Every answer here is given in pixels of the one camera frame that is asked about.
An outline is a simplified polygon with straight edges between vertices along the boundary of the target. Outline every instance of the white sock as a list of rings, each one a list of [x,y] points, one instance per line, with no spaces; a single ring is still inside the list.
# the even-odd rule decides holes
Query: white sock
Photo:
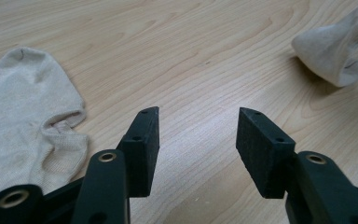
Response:
[[[298,58],[316,75],[343,87],[358,80],[358,8],[340,22],[297,36],[292,46]]]
[[[88,138],[72,131],[83,100],[46,52],[13,49],[0,60],[0,191],[36,184],[49,193],[68,183]]]

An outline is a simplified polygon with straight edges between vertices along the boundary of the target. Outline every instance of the screw hole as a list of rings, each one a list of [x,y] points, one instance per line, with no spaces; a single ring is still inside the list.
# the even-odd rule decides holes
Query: screw hole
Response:
[[[313,163],[324,165],[327,163],[325,159],[317,155],[307,155],[307,159]]]
[[[108,162],[108,161],[114,160],[116,157],[117,157],[117,155],[115,153],[107,152],[107,153],[102,154],[98,158],[98,160],[100,160],[101,162]]]
[[[10,192],[0,200],[0,207],[11,208],[16,205],[19,205],[23,203],[28,198],[29,195],[30,193],[25,189],[19,189]]]
[[[103,224],[107,220],[105,213],[95,213],[89,218],[89,224]]]

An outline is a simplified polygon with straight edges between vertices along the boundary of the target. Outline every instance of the sock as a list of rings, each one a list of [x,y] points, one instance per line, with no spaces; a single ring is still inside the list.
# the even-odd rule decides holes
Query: sock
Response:
[[[0,191],[35,184],[49,193],[68,183],[86,157],[74,132],[83,100],[46,52],[13,49],[0,60]]]
[[[297,36],[292,46],[298,58],[316,75],[338,87],[358,80],[358,8],[336,24]]]

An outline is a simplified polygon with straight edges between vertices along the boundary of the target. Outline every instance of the wooden table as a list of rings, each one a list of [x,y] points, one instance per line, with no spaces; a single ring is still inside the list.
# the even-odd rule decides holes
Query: wooden table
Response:
[[[262,111],[297,152],[331,157],[358,186],[358,82],[333,87],[290,45],[356,7],[358,0],[0,0],[0,58],[18,46],[56,58],[86,102],[76,131],[89,135],[89,157],[116,147],[139,110],[160,107],[152,194],[131,199],[132,223],[288,223],[284,200],[258,194],[235,148],[239,108]]]

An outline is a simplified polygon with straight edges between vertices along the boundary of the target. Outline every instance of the table surface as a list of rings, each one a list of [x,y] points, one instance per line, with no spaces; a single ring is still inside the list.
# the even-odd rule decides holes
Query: table surface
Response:
[[[239,108],[265,113],[296,152],[332,158],[358,186],[358,82],[335,88],[292,39],[339,21],[358,0],[0,0],[0,58],[53,55],[86,103],[89,157],[116,147],[138,111],[160,108],[160,151],[132,223],[288,223],[235,148]],[[87,164],[75,177],[84,175]]]

